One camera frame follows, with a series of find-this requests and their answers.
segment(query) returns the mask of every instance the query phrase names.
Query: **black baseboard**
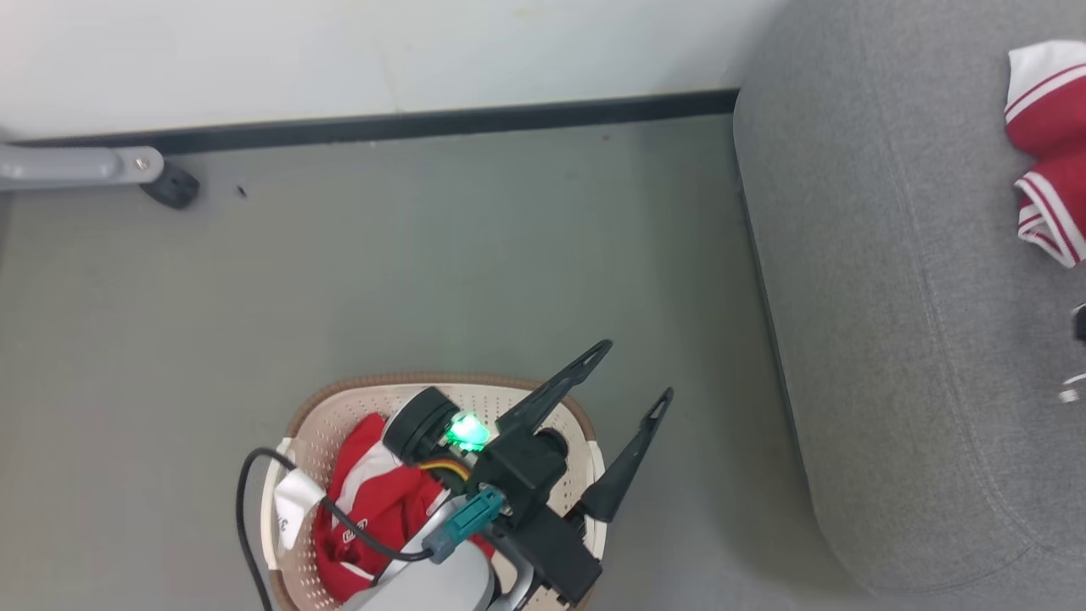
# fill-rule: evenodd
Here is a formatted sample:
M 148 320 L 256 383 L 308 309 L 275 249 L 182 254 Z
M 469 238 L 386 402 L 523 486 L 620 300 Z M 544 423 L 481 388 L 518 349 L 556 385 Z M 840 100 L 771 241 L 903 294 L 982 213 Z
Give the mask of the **black baseboard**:
M 33 147 L 149 145 L 163 154 L 185 154 L 330 142 L 402 140 L 728 114 L 735 110 L 737 96 L 737 89 L 725 89 L 560 104 L 84 136 L 21 143 Z

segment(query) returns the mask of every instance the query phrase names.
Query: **grey fabric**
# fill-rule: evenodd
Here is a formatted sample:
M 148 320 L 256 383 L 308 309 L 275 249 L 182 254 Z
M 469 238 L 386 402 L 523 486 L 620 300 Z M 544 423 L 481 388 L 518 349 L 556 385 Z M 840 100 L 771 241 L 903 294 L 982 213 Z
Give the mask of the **grey fabric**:
M 735 115 L 822 531 L 925 608 L 1086 608 L 1086 269 L 1018 240 L 1007 52 L 1082 0 L 799 0 Z

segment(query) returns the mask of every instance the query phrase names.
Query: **red clothing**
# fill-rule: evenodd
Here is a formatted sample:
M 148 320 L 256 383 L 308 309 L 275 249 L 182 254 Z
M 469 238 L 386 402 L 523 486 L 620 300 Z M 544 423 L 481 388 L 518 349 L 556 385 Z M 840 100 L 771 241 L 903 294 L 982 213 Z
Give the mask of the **red clothing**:
M 1015 186 L 1019 237 L 1072 267 L 1086 258 L 1086 42 L 1011 52 L 1007 133 L 1039 162 Z
M 367 534 L 399 550 L 426 524 L 447 492 L 425 471 L 396 460 L 381 444 L 383 430 L 384 420 L 370 415 L 348 435 L 328 497 Z M 317 574 L 328 594 L 343 602 L 370 587 L 390 560 L 357 540 L 343 524 L 332 522 L 328 510 L 317 509 L 313 522 Z M 485 544 L 480 547 L 488 556 L 494 552 Z

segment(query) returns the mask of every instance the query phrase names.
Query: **perforated basket wall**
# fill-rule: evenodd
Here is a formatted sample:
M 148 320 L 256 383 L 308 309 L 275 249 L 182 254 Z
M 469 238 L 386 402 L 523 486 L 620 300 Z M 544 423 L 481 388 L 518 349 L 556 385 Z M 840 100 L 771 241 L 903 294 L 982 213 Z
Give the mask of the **perforated basket wall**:
M 473 412 L 496 434 L 494 421 L 539 384 L 495 377 L 400 375 L 355 379 L 333 384 L 299 410 L 287 430 L 279 450 L 291 456 L 298 467 L 325 488 L 329 485 L 340 445 L 362 419 L 370 413 L 391 417 L 407 400 L 428 386 L 437 386 L 462 409 Z M 544 427 L 557 430 L 569 444 L 569 469 L 554 487 L 548 505 L 559 514 L 568 511 L 581 493 L 603 473 L 603 457 L 595 432 L 584 411 L 567 397 Z M 285 611 L 334 611 L 339 608 L 317 576 L 313 546 L 313 512 L 310 513 L 294 548 L 279 544 L 273 491 L 283 474 L 269 469 L 261 504 L 261 539 L 268 562 L 273 593 Z M 585 545 L 603 558 L 606 525 L 589 521 Z M 494 568 L 503 584 L 515 578 L 513 567 L 495 556 Z M 540 589 L 529 602 L 531 611 L 560 611 L 554 593 Z

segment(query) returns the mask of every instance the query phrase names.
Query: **metal stand leg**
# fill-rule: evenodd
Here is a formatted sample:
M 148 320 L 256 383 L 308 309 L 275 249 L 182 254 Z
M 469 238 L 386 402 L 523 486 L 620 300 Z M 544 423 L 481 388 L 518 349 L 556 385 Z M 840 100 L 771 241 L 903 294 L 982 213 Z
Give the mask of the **metal stand leg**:
M 151 147 L 33 149 L 0 144 L 0 191 L 141 184 L 175 208 L 192 203 L 200 182 Z

